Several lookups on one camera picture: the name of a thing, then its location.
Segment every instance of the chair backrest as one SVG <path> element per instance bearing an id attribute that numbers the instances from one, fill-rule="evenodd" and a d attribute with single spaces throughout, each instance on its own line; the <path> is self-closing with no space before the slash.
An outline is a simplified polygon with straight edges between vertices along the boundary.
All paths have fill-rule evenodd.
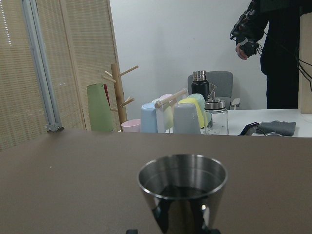
<path id="1" fill-rule="evenodd" d="M 217 97 L 232 97 L 233 74 L 227 71 L 206 72 L 206 78 L 209 83 L 217 86 L 215 95 Z M 192 93 L 193 75 L 188 76 L 188 91 Z"/>

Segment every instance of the jar lid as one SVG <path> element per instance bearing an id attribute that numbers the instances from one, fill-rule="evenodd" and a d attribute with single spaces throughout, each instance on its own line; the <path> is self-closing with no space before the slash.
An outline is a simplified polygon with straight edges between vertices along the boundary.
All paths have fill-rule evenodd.
<path id="1" fill-rule="evenodd" d="M 204 81 L 206 80 L 206 71 L 195 71 L 193 72 L 193 81 Z"/>
<path id="2" fill-rule="evenodd" d="M 208 99 L 205 102 L 205 110 L 220 110 L 225 109 L 225 101 L 221 99 Z"/>

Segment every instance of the folded towel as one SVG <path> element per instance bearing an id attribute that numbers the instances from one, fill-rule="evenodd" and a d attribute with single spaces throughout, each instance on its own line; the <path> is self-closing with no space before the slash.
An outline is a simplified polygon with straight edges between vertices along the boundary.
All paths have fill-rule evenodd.
<path id="1" fill-rule="evenodd" d="M 271 133 L 276 132 L 277 134 L 281 134 L 283 136 L 292 136 L 296 129 L 296 122 L 262 122 L 256 129 L 256 133 Z"/>

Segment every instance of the white wall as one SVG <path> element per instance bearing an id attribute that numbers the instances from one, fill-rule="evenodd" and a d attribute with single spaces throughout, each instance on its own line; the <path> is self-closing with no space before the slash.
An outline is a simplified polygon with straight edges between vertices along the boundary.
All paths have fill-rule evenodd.
<path id="1" fill-rule="evenodd" d="M 241 60 L 230 31 L 250 0 L 111 0 L 128 119 L 163 94 L 187 87 L 195 70 L 230 71 L 241 109 L 266 108 L 266 78 L 260 57 Z"/>

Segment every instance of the gray chair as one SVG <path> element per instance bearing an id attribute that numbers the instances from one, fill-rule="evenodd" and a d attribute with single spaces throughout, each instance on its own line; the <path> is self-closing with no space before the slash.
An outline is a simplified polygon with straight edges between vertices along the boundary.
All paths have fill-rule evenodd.
<path id="1" fill-rule="evenodd" d="M 233 89 L 233 74 L 226 71 L 211 71 L 206 72 L 206 79 L 209 83 L 212 83 L 217 86 L 215 96 L 219 99 L 225 101 L 225 106 L 229 110 L 231 107 L 236 109 L 240 104 L 240 98 L 235 98 L 231 101 L 232 98 L 232 89 Z M 192 93 L 193 75 L 188 77 L 188 91 L 189 94 Z"/>

